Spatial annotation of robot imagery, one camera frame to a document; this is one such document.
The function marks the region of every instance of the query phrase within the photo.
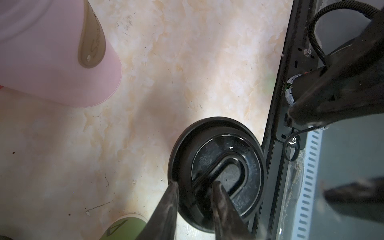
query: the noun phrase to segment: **beige marble surface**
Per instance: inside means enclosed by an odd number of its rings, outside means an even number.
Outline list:
[[[122,215],[149,219],[173,144],[199,119],[263,138],[292,0],[90,3],[122,61],[110,99],[78,109],[0,90],[0,234],[15,240],[98,239]],[[180,216],[176,231],[214,239]]]

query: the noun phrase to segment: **black lid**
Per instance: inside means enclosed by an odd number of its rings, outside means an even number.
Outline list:
[[[168,179],[179,183],[179,213],[192,226],[213,232],[211,184],[221,181],[246,222],[260,206],[265,182],[262,149],[241,123],[206,118],[189,126],[177,140]]]

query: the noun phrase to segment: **metal vent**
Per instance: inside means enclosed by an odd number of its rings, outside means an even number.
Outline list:
[[[307,136],[303,184],[296,204],[292,240],[309,238],[322,134],[322,130],[315,130]]]

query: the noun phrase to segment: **gold label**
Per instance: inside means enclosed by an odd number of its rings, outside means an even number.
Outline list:
[[[105,54],[105,36],[91,5],[84,0],[84,22],[81,31],[78,59],[85,68],[96,67]]]

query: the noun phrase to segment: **pink cup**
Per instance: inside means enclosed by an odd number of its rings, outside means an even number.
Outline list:
[[[1,1],[0,53],[0,85],[69,106],[99,104],[121,80],[120,59],[84,0]]]

